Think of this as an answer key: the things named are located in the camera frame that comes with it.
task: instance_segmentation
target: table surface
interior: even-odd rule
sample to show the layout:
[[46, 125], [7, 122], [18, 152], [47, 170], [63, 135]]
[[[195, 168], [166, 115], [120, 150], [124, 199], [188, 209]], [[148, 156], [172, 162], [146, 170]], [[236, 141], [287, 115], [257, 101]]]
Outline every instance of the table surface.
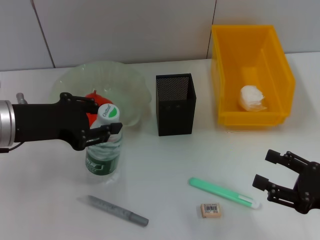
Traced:
[[[267, 201], [255, 174], [292, 188], [297, 174], [265, 161], [268, 149], [319, 161], [320, 53], [286, 55], [296, 79], [291, 116], [268, 131], [216, 126], [210, 60], [132, 64], [152, 94], [141, 124], [125, 127], [118, 179], [89, 184], [85, 151], [65, 142], [27, 142], [0, 155], [0, 239], [6, 240], [316, 240], [320, 211], [307, 215]], [[0, 98], [45, 103], [67, 68], [0, 72]], [[191, 73], [197, 96], [191, 135], [158, 137], [156, 75]], [[255, 198], [254, 210], [188, 185], [198, 177]], [[94, 195], [149, 219], [140, 227], [79, 201]], [[220, 203], [221, 218], [202, 218], [200, 204]]]

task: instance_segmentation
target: silver metal cylinder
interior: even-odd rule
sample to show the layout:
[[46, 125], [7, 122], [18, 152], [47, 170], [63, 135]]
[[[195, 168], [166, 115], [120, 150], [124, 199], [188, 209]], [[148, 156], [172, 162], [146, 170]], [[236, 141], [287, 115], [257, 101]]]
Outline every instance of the silver metal cylinder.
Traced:
[[0, 100], [0, 147], [9, 147], [16, 135], [15, 112], [8, 100]]

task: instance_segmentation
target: gray marker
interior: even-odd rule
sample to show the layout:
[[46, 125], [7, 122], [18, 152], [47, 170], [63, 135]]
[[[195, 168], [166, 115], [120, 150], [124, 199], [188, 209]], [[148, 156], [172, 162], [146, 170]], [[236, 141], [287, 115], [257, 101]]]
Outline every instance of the gray marker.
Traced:
[[145, 217], [135, 214], [132, 211], [126, 210], [122, 207], [116, 206], [110, 202], [104, 201], [95, 196], [88, 195], [87, 200], [88, 200], [87, 203], [89, 205], [94, 206], [98, 209], [104, 210], [124, 220], [128, 220], [132, 223], [141, 225], [143, 227], [147, 226], [149, 223], [149, 220], [146, 219]]

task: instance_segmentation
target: pen holder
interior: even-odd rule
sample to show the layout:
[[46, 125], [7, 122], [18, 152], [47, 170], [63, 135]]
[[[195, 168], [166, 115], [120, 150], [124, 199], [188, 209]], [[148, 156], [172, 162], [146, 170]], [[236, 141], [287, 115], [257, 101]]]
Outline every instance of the pen holder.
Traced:
[[190, 73], [156, 76], [156, 120], [159, 136], [191, 134], [196, 93]]

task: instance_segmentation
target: yellow storage bin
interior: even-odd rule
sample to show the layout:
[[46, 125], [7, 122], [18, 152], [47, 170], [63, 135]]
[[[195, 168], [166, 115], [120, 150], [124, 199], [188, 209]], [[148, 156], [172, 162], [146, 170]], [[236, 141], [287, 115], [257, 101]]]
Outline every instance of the yellow storage bin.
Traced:
[[[213, 25], [211, 76], [218, 123], [276, 126], [290, 115], [295, 79], [271, 25]], [[245, 111], [241, 88], [256, 86], [266, 110]]]

